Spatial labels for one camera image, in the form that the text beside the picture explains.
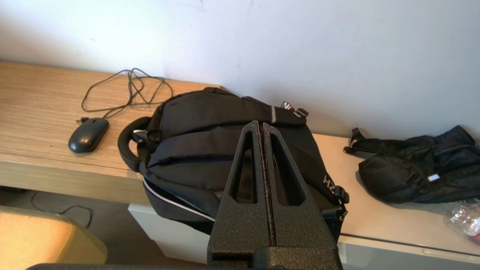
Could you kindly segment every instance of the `plastic bottle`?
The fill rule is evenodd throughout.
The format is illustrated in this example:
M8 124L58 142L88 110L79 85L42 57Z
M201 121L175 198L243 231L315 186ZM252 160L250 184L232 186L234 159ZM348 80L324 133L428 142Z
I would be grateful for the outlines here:
M480 245L480 204L458 202L444 217L448 227Z

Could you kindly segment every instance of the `black fabric bag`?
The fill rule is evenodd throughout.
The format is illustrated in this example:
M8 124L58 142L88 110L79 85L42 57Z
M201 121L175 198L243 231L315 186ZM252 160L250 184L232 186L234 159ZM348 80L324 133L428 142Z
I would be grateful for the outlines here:
M366 139L353 129L349 154L376 155L359 164L365 188L388 203L443 203L480 197L480 150L460 126L437 136Z
M328 176L306 119L291 110L239 98L208 87L177 95L152 117L140 118L120 134L127 165L144 177L147 196L158 215L210 234L244 125L267 122L282 134L332 235L338 239L348 193ZM129 149L137 144L138 156ZM251 171L247 156L243 171ZM252 202L252 176L241 176L239 200Z

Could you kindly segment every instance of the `black plastic mount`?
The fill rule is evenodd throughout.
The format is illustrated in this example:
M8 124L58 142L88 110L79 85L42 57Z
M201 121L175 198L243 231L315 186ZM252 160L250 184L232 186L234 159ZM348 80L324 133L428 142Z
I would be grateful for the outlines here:
M254 198L239 203L235 196L248 150ZM337 245L282 135L266 123L253 121L241 132L207 259L210 267L221 268L342 269Z

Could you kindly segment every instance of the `computer mouse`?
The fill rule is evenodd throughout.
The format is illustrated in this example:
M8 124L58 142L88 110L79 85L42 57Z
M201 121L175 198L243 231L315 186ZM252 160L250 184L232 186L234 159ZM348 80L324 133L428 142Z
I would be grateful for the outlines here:
M73 132L68 140L68 147L74 153L91 152L98 146L108 127L106 119L87 119Z

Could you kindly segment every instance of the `black cable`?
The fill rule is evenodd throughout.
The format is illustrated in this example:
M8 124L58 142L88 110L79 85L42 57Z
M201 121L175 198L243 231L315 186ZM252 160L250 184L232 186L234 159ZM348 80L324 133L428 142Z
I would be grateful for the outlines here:
M86 103L86 100L88 98L88 95L90 94L90 91L103 84L103 83L106 83L110 80L112 80L113 78L115 78L116 76L119 76L120 74L122 73L127 73L127 77L128 77L128 91L129 91L129 98L128 98L128 101L124 104L124 105L119 105L119 106L116 106L116 107L110 107L110 108L104 108L104 109L95 109L95 110L89 110L85 107L85 103ZM143 94L142 94L142 90L144 89L145 87L145 84L144 84L144 79L155 79L155 80L158 80L160 81L160 85L155 89L155 91L153 92L153 95L152 97L150 98L150 100L147 100ZM140 83L140 87L137 87L137 85L135 84L135 82L139 82ZM97 112L97 111L107 111L107 113L105 113L105 115L103 116L103 118L110 118L110 117L113 117L113 116L116 116L117 114L119 114L120 112L122 112L126 107L128 106L134 106L134 105L152 105L152 104L161 104L163 102L153 102L154 98L155 98L155 95L157 94L157 92L159 91L159 89L163 86L163 85L166 85L169 90L170 90L170 97L173 96L173 89L172 87L165 81L164 78L162 77L155 77L155 76L150 76L148 75L147 73L145 73L143 70L141 69L138 69L138 68L133 68L131 70L128 70L128 69L124 69L124 70L121 70L115 74L113 74L112 76L108 77L107 79L103 80L103 81L100 81L92 86L90 86L90 88L87 90L87 92L85 93L85 97L84 99L82 100L82 109L86 112ZM136 102L134 103L134 99L135 97L137 96L140 96L143 100L143 102Z
M85 206L81 206L81 205L73 205L73 206L70 206L70 207L68 207L67 209L65 209L64 211L61 211L61 212L45 211L45 210L42 210L42 209L38 208L38 207L33 203L33 199L35 198L35 196L36 196L39 192L40 192L40 191L35 191L35 193L33 194L32 198L30 199L30 203L32 203L32 206L35 207L35 209L37 209L38 211L41 211L41 212L54 213L54 214L63 215L63 214L65 214L66 212L68 212L68 211L69 211L70 209L72 209L72 208L75 208L75 207L83 208L83 209L88 210L88 213L89 213L88 223L87 223L87 225L85 226L85 228L88 229L88 227L90 227L90 224L92 223L92 219L93 219L93 209L88 208L88 207L85 207Z

